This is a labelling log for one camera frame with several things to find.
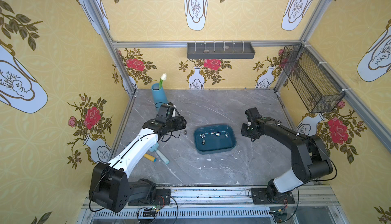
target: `plastic tray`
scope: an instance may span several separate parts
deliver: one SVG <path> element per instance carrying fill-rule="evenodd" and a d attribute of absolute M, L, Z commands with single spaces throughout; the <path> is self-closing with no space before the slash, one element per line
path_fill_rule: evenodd
<path fill-rule="evenodd" d="M 200 154 L 227 152 L 236 146 L 236 138 L 229 125 L 208 125 L 199 127 L 194 131 L 194 145 Z"/>

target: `black mesh basket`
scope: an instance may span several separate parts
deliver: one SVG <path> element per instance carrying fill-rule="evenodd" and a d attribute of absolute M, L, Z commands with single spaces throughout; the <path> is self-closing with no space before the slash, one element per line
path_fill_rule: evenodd
<path fill-rule="evenodd" d="M 303 45 L 286 46 L 280 65 L 310 113 L 331 112 L 342 88 Z"/>

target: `wooden handle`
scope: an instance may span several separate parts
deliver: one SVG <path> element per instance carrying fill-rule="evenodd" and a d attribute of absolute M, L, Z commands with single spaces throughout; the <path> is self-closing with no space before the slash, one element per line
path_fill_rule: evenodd
<path fill-rule="evenodd" d="M 144 157 L 147 158 L 147 159 L 149 159 L 149 160 L 152 161 L 152 162 L 155 162 L 155 161 L 156 161 L 156 158 L 153 157 L 152 155 L 144 154 Z"/>

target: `mounting plate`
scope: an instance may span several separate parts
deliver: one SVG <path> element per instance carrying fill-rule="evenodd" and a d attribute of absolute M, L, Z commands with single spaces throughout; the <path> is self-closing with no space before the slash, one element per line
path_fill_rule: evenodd
<path fill-rule="evenodd" d="M 167 188 L 159 188 L 156 189 L 156 198 L 152 203 L 147 203 L 145 199 L 134 200 L 128 203 L 129 206 L 145 206 L 145 205 L 163 205 L 163 201 L 161 199 L 162 196 L 164 198 L 164 205 L 169 205 L 171 200 L 171 190 Z"/>
<path fill-rule="evenodd" d="M 254 204 L 285 204 L 284 201 L 273 203 L 267 199 L 266 188 L 252 188 L 251 197 Z M 288 204 L 294 204 L 294 198 L 292 194 L 287 195 L 286 200 Z"/>

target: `gray marble surface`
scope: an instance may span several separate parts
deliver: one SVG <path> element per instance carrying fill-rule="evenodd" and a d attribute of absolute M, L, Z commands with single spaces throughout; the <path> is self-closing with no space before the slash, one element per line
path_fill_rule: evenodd
<path fill-rule="evenodd" d="M 280 103 L 273 90 L 166 90 L 169 102 L 176 105 L 187 121 L 187 135 L 159 142 L 159 150 L 170 160 L 165 165 L 156 152 L 151 162 L 142 158 L 131 173 L 129 181 L 147 178 L 155 183 L 168 184 L 243 184 L 266 185 L 291 167 L 291 152 L 268 136 L 255 142 L 241 135 L 247 122 L 244 111 L 257 107 L 263 116 L 270 116 L 288 126 Z M 134 106 L 120 140 L 116 154 L 138 134 L 145 121 L 157 114 L 151 90 L 137 90 Z M 209 124 L 228 124 L 237 144 L 230 152 L 199 154 L 194 146 L 193 133 Z"/>

